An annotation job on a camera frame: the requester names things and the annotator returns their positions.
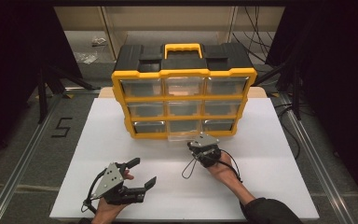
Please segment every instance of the yellow and black tool box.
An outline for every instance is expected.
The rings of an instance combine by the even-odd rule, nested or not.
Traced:
[[[234,135],[256,76],[241,44],[124,45],[112,80],[133,138],[189,140]]]

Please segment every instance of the transparent drawer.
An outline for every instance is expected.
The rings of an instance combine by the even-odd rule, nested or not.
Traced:
[[[205,115],[236,115],[241,100],[205,101]]]
[[[170,120],[170,133],[198,133],[200,131],[200,121],[196,119]]]
[[[167,102],[170,116],[195,116],[200,114],[201,101],[169,101]]]
[[[202,94],[203,77],[168,77],[165,80],[167,95],[187,96]]]
[[[161,117],[164,116],[162,102],[127,103],[132,117]]]
[[[205,119],[202,121],[202,130],[211,131],[231,131],[234,119]]]
[[[164,121],[139,121],[132,125],[136,133],[165,133]]]
[[[124,94],[127,96],[160,96],[161,79],[122,79]]]
[[[207,94],[233,95],[242,94],[248,77],[209,77]]]

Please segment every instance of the yellow handle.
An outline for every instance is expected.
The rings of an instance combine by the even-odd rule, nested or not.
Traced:
[[[168,58],[168,51],[190,51],[190,50],[198,51],[200,58],[202,58],[200,44],[166,44],[165,45],[165,59]]]

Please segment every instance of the person's left hand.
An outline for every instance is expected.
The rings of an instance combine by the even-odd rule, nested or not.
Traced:
[[[132,180],[133,175],[130,175],[130,171],[126,170],[124,172],[124,178]],[[114,205],[108,204],[104,198],[101,198],[98,202],[97,213],[95,214],[94,219],[92,220],[93,224],[103,224],[103,223],[112,223],[117,215],[127,207],[128,204]]]

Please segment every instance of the white table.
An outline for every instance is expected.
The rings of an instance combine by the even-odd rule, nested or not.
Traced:
[[[142,187],[153,176],[157,183],[143,203],[128,206],[117,220],[244,220],[236,197],[199,163],[189,179],[182,178],[192,159],[186,143],[132,139],[123,119],[115,99],[94,100],[50,217],[93,217],[90,211],[81,213],[80,207],[95,176],[109,162],[139,157],[141,163],[131,169],[135,179],[124,185]],[[301,219],[319,217],[270,99],[249,98],[237,134],[220,141],[219,147],[234,157],[244,185],[255,197],[280,200]]]

